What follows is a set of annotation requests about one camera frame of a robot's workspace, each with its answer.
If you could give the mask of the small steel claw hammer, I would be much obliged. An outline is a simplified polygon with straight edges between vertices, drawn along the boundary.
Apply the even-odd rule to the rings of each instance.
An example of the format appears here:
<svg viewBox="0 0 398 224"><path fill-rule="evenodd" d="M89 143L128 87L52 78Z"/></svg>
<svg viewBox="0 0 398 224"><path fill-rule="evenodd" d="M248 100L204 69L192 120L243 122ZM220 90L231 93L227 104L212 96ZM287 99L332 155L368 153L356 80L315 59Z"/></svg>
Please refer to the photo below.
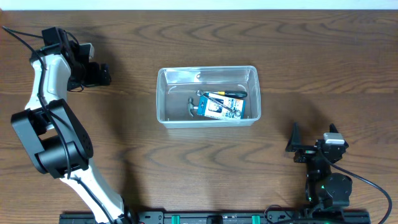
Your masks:
<svg viewBox="0 0 398 224"><path fill-rule="evenodd" d="M188 98L188 104L187 104L187 110L188 110L189 115L190 115L192 118L194 117L193 112L196 111L197 109L198 109L198 106L195 106L195 105L193 104L193 98L192 98L192 97L189 97L189 98Z"/></svg>

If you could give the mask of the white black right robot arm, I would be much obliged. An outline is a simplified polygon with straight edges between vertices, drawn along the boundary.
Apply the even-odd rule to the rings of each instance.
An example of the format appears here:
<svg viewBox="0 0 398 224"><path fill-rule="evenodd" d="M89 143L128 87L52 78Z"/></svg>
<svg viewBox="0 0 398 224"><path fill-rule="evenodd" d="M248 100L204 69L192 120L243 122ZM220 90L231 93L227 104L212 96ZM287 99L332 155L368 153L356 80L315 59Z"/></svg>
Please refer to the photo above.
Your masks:
<svg viewBox="0 0 398 224"><path fill-rule="evenodd" d="M353 181L347 175L332 172L331 166L342 159L349 147L333 124L314 145L303 145L297 123L285 148L294 152L294 162L307 168L305 196L309 201L302 215L305 218L332 218L332 212L341 212L349 206Z"/></svg>

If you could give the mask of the silver combination wrench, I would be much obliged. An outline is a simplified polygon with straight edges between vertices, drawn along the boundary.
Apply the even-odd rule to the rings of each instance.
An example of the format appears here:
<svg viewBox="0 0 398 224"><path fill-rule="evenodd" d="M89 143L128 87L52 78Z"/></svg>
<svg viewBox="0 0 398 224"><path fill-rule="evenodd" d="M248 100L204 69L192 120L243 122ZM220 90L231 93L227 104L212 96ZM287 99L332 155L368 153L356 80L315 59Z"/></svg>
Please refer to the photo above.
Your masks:
<svg viewBox="0 0 398 224"><path fill-rule="evenodd" d="M232 110L231 108L228 108L228 107L225 106L224 104L221 104L220 102L218 102L218 101L215 100L214 98L210 97L210 94L209 94L209 93L205 93L205 91L197 90L197 91L196 91L196 95L199 96L199 97L204 96L204 97L206 97L207 99L209 99L209 100L211 100L211 101L214 101L215 103L219 104L220 106L226 108L226 109L229 110L230 112L233 112L233 113L236 113L236 114L239 113L239 111Z"/></svg>

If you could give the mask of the black yellow screwdriver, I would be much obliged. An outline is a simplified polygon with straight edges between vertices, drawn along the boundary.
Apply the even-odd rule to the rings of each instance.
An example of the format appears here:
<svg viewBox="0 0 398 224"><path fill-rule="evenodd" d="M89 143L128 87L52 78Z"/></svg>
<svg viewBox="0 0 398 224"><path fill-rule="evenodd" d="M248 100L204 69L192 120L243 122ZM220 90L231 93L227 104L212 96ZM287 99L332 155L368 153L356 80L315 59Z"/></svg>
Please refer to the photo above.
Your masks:
<svg viewBox="0 0 398 224"><path fill-rule="evenodd" d="M248 96L246 91L206 91L205 93L213 93L229 98L243 99Z"/></svg>

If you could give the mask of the clear plastic container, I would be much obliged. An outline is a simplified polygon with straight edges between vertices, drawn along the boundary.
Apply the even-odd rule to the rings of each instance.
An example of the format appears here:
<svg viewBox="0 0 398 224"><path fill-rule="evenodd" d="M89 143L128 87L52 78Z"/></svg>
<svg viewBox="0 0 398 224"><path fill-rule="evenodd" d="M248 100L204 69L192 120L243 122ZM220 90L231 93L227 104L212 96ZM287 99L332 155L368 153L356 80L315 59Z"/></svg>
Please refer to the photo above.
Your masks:
<svg viewBox="0 0 398 224"><path fill-rule="evenodd" d="M220 120L187 110L188 98L198 106L196 91L246 91L242 119ZM251 65L162 68L157 76L157 120L166 128L215 128L250 126L261 117L261 94L257 70Z"/></svg>

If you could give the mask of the blue white screwdriver box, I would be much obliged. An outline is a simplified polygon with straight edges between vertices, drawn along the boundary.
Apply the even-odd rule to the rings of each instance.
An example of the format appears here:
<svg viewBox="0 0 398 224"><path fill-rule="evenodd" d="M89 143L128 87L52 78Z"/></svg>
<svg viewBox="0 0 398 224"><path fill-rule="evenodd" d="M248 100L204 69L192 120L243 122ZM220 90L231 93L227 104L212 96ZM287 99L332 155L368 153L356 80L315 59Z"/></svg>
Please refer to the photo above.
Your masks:
<svg viewBox="0 0 398 224"><path fill-rule="evenodd" d="M198 104L197 115L220 120L234 120L243 118L244 109L246 106L245 100L230 98L227 96L221 96L213 93L210 93L210 97L214 98L221 104L224 104L228 108L231 108L232 110L239 111L239 113L236 114L230 112L229 110L220 106L214 101L211 101L206 97L201 96Z"/></svg>

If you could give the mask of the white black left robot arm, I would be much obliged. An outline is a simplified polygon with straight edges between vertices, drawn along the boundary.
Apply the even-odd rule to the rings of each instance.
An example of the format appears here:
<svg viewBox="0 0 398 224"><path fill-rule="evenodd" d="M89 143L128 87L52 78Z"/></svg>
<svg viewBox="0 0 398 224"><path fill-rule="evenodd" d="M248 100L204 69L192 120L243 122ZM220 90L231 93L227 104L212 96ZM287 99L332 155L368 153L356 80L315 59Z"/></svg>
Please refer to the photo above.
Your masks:
<svg viewBox="0 0 398 224"><path fill-rule="evenodd" d="M108 75L91 62L91 43L47 44L33 50L32 95L11 124L35 168L71 187L93 212L94 223L140 223L122 196L105 181L93 160L91 139L67 104L73 82Z"/></svg>

